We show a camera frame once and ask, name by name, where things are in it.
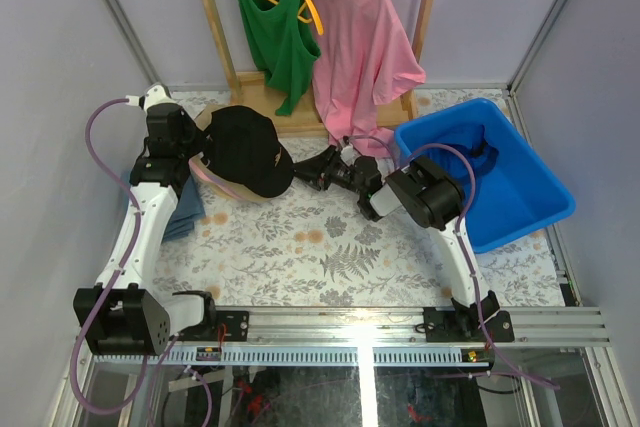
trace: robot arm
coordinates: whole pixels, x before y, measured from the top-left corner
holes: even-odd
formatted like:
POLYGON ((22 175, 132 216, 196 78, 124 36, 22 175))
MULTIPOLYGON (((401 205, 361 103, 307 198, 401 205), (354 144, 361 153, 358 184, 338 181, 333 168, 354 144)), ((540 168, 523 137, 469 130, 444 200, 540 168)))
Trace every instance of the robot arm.
MULTIPOLYGON (((430 233, 440 249, 448 272, 451 301, 458 324, 465 333, 477 330, 473 278, 456 233, 464 191, 442 168, 424 156, 418 157, 406 168, 391 173, 383 183, 375 159, 362 156, 349 166, 343 162, 334 146, 316 157, 295 164, 294 168, 296 177, 316 190, 326 190, 335 182, 358 193, 358 206, 368 220, 377 221, 403 207, 419 226, 434 227, 430 233)), ((478 270, 465 219, 460 222, 459 232, 476 272, 483 317, 487 322, 498 313, 500 306, 478 270)))
MULTIPOLYGON (((94 354, 161 354, 169 337, 185 329, 215 331, 213 298, 204 292, 179 292, 168 300, 153 286, 153 270, 171 214, 189 178, 189 159, 202 152, 207 139, 161 84, 144 97, 128 97, 146 113, 147 155, 141 155, 130 176, 131 191, 141 210, 137 242, 86 340, 94 354)), ((129 203, 116 245, 96 285, 78 289, 73 307, 83 324, 103 286, 119 269, 132 238, 138 211, 129 203)))

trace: light purple wall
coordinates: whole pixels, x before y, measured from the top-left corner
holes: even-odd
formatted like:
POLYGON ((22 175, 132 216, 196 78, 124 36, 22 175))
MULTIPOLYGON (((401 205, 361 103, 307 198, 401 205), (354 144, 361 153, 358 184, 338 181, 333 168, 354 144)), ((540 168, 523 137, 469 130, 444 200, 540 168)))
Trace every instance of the light purple wall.
MULTIPOLYGON (((122 214, 84 124, 100 103, 145 85, 101 0, 1 5, 0 423, 42 426, 78 330, 75 289, 95 281, 122 214)), ((126 109, 95 129, 118 170, 144 132, 126 109)))
POLYGON ((536 150, 573 193, 560 224, 585 303, 602 308, 640 406, 640 3, 570 0, 518 99, 536 150))
MULTIPOLYGON (((411 38, 420 0, 392 0, 411 38)), ((120 0, 171 85, 226 88, 200 0, 120 0)), ((216 0, 238 71, 255 70, 236 0, 216 0)), ((435 0, 422 55, 428 83, 506 83, 553 0, 435 0)))

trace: wooden frame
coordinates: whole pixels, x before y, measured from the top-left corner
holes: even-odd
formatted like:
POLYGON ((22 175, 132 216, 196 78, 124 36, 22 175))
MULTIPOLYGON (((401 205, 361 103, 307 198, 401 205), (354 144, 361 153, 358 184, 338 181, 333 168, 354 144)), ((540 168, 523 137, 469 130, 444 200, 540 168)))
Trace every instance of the wooden frame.
MULTIPOLYGON (((418 62, 420 61, 427 34, 433 1, 420 0, 418 18, 411 44, 418 62)), ((274 114, 282 104, 286 94, 266 87, 262 72, 236 72, 222 23, 220 22, 216 1, 202 0, 202 3, 227 83, 231 89, 231 102, 233 104, 245 104, 271 118, 280 136, 307 137, 326 135, 327 131, 315 108, 312 88, 309 88, 307 93, 301 97, 291 116, 276 116, 274 114)), ((410 91, 389 105, 379 106, 378 125, 380 127, 395 127, 417 116, 418 109, 415 93, 410 91)))

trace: floral tablecloth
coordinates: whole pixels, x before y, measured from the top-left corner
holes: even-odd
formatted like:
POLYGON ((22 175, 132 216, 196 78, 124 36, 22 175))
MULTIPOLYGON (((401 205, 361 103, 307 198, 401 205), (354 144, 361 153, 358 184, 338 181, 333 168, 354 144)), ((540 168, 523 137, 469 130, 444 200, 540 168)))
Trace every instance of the floral tablecloth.
MULTIPOLYGON (((473 97, 504 109, 499 90, 418 91, 421 113, 473 97)), ((176 93, 191 115, 225 105, 224 92, 176 93)), ((326 139, 283 139, 294 161, 321 152, 326 139)), ((154 284, 210 291, 218 305, 438 306, 450 289, 428 230, 400 210, 374 223, 356 196, 332 186, 316 192, 297 179, 265 204, 223 199, 198 185, 207 217, 189 237, 162 245, 154 284)), ((536 232, 478 256, 503 305, 563 305, 553 256, 536 232)))

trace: blue plastic basin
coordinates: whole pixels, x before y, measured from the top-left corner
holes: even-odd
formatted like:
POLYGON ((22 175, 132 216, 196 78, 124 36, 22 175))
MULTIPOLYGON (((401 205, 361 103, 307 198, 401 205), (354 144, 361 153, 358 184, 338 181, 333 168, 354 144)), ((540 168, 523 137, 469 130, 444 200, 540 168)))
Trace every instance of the blue plastic basin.
MULTIPOLYGON (((481 177, 467 214, 474 252, 496 249, 573 213, 569 191, 490 100, 470 100, 402 124, 395 140, 406 159, 461 123, 483 125, 485 139, 498 150, 495 166, 481 177)), ((468 198, 468 180, 463 187, 468 198)))

